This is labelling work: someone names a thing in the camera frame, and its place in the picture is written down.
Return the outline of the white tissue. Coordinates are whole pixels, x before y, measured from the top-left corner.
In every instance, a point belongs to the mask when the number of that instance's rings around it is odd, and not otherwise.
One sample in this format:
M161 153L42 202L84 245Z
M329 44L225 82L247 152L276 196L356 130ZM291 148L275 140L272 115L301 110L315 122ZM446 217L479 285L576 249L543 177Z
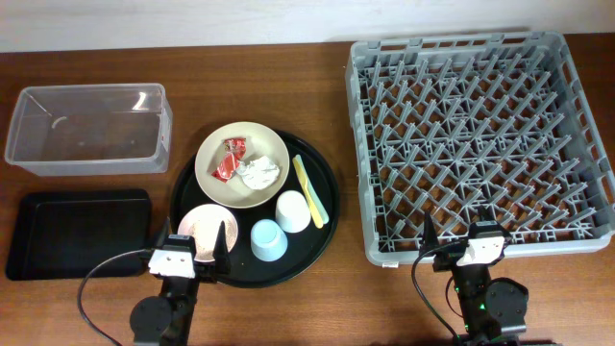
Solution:
M264 190L278 180L281 170L268 157L262 156L249 163L241 161L235 173L250 189Z

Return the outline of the pile of rice grains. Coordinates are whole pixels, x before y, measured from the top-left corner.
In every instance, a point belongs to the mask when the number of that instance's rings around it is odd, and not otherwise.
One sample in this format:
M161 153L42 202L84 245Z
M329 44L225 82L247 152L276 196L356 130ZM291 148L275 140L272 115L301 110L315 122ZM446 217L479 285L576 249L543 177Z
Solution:
M202 262L213 261L212 252L220 222L221 221L214 221L213 223L208 223L205 221L198 221L188 227L186 234L195 239L196 260ZM226 224L228 250L231 251L236 244L238 228L235 221L228 219L224 220L224 222Z

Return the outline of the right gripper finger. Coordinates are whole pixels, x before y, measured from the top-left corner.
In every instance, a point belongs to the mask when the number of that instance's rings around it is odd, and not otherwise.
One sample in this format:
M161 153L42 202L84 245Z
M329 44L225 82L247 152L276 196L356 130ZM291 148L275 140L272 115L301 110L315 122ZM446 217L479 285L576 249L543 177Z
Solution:
M439 241L431 214L426 211L424 215L423 232L420 240L421 247L419 249L419 255L425 255L428 251L431 251L439 246Z
M477 213L479 220L478 224L496 224L497 221L495 218L488 212L488 210L484 206L478 206Z

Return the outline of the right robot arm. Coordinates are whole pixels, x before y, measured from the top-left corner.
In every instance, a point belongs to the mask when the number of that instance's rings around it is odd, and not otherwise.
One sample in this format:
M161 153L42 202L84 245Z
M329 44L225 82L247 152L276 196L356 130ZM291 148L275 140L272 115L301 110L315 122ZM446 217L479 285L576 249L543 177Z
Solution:
M493 279L489 272L490 267L504 258L504 249L512 236L485 208L478 208L478 216L479 220L470 225L467 236L441 244L427 213L411 279L428 309L452 334L454 345L518 345L519 335L527 330L525 315L529 291L509 278ZM435 272L452 274L448 284L455 287L465 334L458 334L422 292L416 279L416 267L425 257L433 258Z

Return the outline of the red snack wrapper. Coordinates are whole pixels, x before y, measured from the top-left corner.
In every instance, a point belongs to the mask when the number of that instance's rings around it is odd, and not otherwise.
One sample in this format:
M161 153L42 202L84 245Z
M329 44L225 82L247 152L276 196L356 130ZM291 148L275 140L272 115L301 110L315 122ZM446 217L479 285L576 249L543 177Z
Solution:
M246 138L227 138L223 141L223 146L225 154L222 161L219 162L216 169L211 173L211 176L226 183L234 176L241 159L246 153Z

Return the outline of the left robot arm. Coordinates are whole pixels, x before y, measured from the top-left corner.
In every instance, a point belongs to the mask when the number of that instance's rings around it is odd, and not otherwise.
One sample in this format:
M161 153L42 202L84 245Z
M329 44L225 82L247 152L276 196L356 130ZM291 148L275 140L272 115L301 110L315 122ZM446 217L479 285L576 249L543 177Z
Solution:
M150 273L162 280L160 293L136 304L130 316L135 345L186 345L201 284L215 284L231 270L225 225L215 230L213 261L196 260L196 240L172 234L165 224L156 246L148 249Z

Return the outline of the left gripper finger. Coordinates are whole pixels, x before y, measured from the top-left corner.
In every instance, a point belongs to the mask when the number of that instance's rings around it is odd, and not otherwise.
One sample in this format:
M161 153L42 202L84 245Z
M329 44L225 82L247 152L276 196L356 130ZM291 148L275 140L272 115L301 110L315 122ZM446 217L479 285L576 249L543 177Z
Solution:
M156 235L156 240L154 243L155 248L161 248L164 244L164 241L167 239L170 234L170 218L166 217L164 223L162 225L161 230Z
M224 221L220 222L212 256L214 259L213 273L215 275L229 274L232 265L227 245L226 224Z

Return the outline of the pink bowl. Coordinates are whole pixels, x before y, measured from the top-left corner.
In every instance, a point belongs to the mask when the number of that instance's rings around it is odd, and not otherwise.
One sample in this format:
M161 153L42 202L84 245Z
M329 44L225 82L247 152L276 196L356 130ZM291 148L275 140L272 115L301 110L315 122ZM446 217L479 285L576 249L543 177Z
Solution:
M227 249L231 251L238 238L238 224L228 209L204 204L191 210L182 219L178 234L190 235L195 239L196 261L214 261L213 250L221 223L225 226Z

